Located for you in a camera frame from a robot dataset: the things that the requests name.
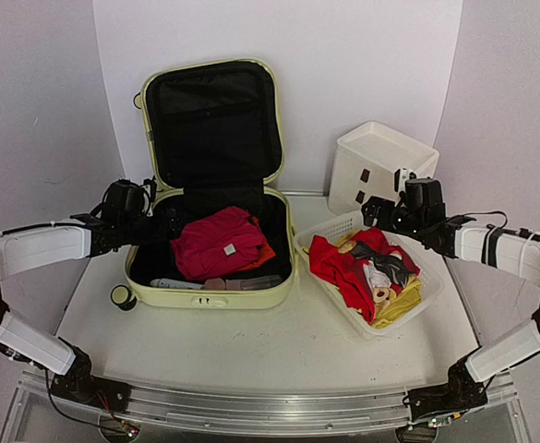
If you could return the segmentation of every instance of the white table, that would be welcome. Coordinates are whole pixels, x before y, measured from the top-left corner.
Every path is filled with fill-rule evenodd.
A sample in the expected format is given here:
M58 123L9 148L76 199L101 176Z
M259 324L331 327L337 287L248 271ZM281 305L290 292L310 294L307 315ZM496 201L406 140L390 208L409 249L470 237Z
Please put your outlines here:
M299 230L333 217L325 198L289 200ZM446 290L391 337L359 337L302 269L302 260L299 282L272 309L139 303L123 312L111 303L110 291L125 282L125 250L91 260L57 335L90 355L97 376L176 388L335 392L441 383L448 367L477 343L444 261L423 254Z

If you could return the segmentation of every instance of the pile of clothes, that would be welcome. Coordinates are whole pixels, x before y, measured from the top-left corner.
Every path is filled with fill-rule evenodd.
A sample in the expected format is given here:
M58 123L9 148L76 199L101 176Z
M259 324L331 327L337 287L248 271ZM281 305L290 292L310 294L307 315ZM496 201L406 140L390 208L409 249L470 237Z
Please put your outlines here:
M276 257L258 219L235 206L189 223L171 246L175 264L188 281L259 268Z
M308 252L311 272L335 284L372 328L386 328L421 302L420 269L378 228L347 235L337 245L316 235Z

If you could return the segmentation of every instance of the white wall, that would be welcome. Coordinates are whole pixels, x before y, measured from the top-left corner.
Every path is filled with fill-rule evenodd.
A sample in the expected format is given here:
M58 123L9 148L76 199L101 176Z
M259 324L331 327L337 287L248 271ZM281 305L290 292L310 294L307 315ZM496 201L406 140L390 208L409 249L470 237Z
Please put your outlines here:
M121 172L91 0L0 1L0 229L90 210ZM21 274L4 298L54 331L85 266ZM21 369L0 355L0 429Z
M276 73L287 149L282 189L329 186L337 137L378 120L432 144L461 0L94 0L114 130L129 178L152 175L130 104L172 66L257 56Z
M464 2L436 143L450 213L502 209L540 231L540 2ZM473 263L454 264L485 341L530 315L540 291ZM540 356L514 371L540 442Z

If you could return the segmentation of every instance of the white box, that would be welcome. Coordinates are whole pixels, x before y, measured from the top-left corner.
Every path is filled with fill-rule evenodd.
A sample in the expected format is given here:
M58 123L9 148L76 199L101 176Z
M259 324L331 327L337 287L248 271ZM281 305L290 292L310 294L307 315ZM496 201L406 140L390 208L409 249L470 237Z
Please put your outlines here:
M335 217L333 220L326 221L317 226L314 226L306 231L298 233L294 237L294 246L298 253L306 262L306 268L308 269L309 258L308 254L304 251L304 248L309 248L313 242L315 235L325 237L328 242L335 243L343 236L354 231L365 229L364 217L359 210L350 212L347 214ZM407 245L400 236L394 233L384 233L387 240L391 245L397 245L403 248L403 250L409 254L409 257L421 270L419 273L419 280L421 280L421 303L414 307L411 311L404 316L397 318L390 325L383 329L372 328L364 320L364 318L358 314L355 309L347 307L343 300L342 294L336 286L321 280L319 277L313 275L313 278L318 285L329 296L331 302L340 310L343 316L350 322L352 327L365 339L369 340L375 336L389 335L396 332L398 328L407 323L413 317L420 312L423 312L428 306L430 306L434 300L444 291L444 281L439 273L432 268L425 260L423 260L419 252L415 251L412 247Z
M337 140L328 206L336 214L359 210L371 196L397 201L394 174L400 168L432 177L439 153L377 122Z

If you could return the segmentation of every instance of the open suitcase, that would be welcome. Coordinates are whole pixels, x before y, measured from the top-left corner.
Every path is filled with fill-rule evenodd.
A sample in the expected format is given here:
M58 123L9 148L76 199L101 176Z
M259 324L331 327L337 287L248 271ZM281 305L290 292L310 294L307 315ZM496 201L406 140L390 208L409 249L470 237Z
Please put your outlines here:
M278 274L279 286L262 291L205 291L150 287L150 281L185 281L169 242L132 247L126 259L131 296L156 306L262 309L282 302L294 282L294 225L285 196L266 187L284 157L276 83L254 59L231 60L156 74L135 98L150 145L157 197L153 210L181 214L185 222L229 206L259 219L276 257L227 279Z

